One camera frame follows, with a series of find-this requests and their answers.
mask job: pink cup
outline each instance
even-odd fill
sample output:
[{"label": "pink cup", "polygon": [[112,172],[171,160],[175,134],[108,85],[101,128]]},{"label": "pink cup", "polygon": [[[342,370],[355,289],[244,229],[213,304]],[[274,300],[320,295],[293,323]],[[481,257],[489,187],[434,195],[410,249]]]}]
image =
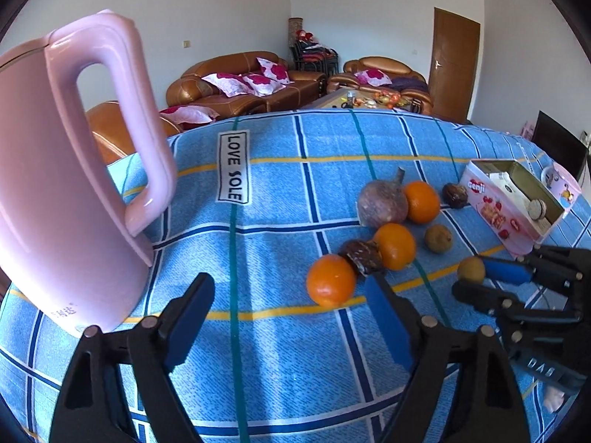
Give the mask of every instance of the pink cup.
[{"label": "pink cup", "polygon": [[577,180],[563,166],[555,162],[542,170],[542,181],[563,206],[564,216],[566,216],[582,193]]}]

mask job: blue tablecloth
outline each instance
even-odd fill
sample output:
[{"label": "blue tablecloth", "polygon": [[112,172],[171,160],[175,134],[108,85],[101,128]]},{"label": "blue tablecloth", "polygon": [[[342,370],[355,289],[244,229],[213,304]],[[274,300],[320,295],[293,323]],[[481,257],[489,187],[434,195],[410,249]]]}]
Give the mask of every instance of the blue tablecloth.
[{"label": "blue tablecloth", "polygon": [[[218,201],[236,198],[229,188],[237,181],[223,174],[225,163],[218,165],[218,141],[226,151],[233,138],[242,142],[242,151],[247,143],[249,164],[238,193],[248,205]],[[373,442],[392,414],[408,374],[392,362],[363,284],[339,310],[315,306],[305,289],[315,259],[345,240],[370,237],[355,207],[370,179],[392,178],[401,166],[406,181],[423,179],[439,190],[457,182],[473,158],[517,159],[538,177],[551,162],[520,137],[371,110],[241,117],[173,137],[170,146],[179,169],[177,191],[146,231],[156,250],[154,266],[146,293],[121,328],[161,311],[199,272],[214,277],[212,311],[172,381],[204,440],[215,437],[219,443],[254,436],[274,443]],[[137,155],[109,170],[126,201],[146,184]],[[590,221],[591,209],[579,198],[547,243],[591,247]],[[391,272],[389,281],[421,314],[466,330],[491,324],[457,303],[451,285],[457,264],[468,255],[509,254],[470,207],[443,206],[436,222],[451,229],[454,247],[436,255],[419,243],[414,264]],[[408,226],[421,242],[425,228]],[[533,284],[517,293],[528,307],[560,304]],[[0,314],[0,392],[23,426],[43,441],[76,343],[13,286]],[[452,368],[428,442],[437,441],[443,429],[455,377]],[[517,377],[532,441],[541,441],[554,416],[543,409],[541,385],[533,385],[529,375]],[[140,439],[154,442],[129,368],[123,368],[123,379]]]}]

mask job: orange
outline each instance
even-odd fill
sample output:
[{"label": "orange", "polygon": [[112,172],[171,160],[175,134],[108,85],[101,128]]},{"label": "orange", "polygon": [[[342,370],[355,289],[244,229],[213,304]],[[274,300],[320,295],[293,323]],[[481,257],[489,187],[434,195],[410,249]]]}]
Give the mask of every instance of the orange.
[{"label": "orange", "polygon": [[389,270],[401,270],[414,260],[417,243],[414,236],[398,223],[386,223],[373,235],[383,265]]},{"label": "orange", "polygon": [[439,195],[424,181],[412,181],[403,188],[409,201],[409,220],[419,225],[432,222],[439,214]]},{"label": "orange", "polygon": [[308,270],[305,285],[314,303],[336,308],[353,296],[356,280],[347,260],[337,254],[325,254]]}]

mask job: brown leather sofa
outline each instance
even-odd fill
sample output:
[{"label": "brown leather sofa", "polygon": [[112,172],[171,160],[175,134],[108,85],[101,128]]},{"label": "brown leather sofa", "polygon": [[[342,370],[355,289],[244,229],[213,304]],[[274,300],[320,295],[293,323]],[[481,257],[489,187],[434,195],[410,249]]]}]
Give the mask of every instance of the brown leather sofa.
[{"label": "brown leather sofa", "polygon": [[[86,118],[105,164],[135,153],[118,102],[100,103],[86,112]],[[182,133],[182,129],[172,121],[163,116],[160,119],[167,137]]]},{"label": "brown leather sofa", "polygon": [[166,92],[168,106],[195,104],[210,107],[223,118],[233,116],[265,113],[268,111],[296,110],[317,100],[326,87],[326,75],[312,71],[289,71],[293,83],[283,90],[266,97],[239,95],[228,98],[216,87],[202,80],[211,73],[243,73],[258,72],[261,67],[257,57],[265,58],[285,65],[285,60],[267,51],[251,51],[233,55],[217,56],[202,61],[189,68],[182,76],[172,83]]},{"label": "brown leather sofa", "polygon": [[[397,76],[407,76],[410,78],[416,78],[421,81],[425,81],[425,78],[421,73],[414,71],[404,63],[387,58],[386,56],[366,56],[359,60],[347,61],[343,66],[343,73],[338,73],[329,78],[327,84],[327,92],[332,93],[341,87],[355,88],[356,90],[367,90],[375,91],[375,87],[369,85],[362,85],[355,78],[355,73],[370,68],[377,68],[382,70],[390,78],[396,78]],[[429,93],[425,93],[419,90],[403,90],[401,94],[408,98],[416,98],[421,100],[422,109],[421,114],[430,115],[433,110],[433,100]]]}]

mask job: black monitor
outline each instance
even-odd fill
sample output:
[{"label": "black monitor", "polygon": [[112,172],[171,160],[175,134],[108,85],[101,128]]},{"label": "black monitor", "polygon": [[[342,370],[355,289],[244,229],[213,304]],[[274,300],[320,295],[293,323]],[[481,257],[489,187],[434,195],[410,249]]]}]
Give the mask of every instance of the black monitor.
[{"label": "black monitor", "polygon": [[577,180],[587,163],[586,146],[556,120],[540,111],[531,141]]}]

